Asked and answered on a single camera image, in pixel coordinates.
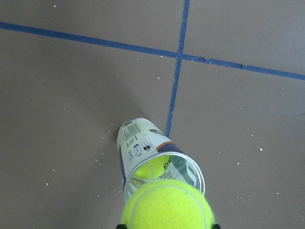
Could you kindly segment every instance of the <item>yellow tennis ball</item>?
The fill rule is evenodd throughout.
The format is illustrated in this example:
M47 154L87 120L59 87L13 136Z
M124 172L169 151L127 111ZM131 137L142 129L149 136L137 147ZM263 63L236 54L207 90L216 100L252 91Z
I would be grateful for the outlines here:
M127 229L212 229L213 212L203 193L177 180L156 180L127 201L122 225Z
M153 179L161 176L171 162L171 155L156 157L142 165L134 173L134 176L142 179Z

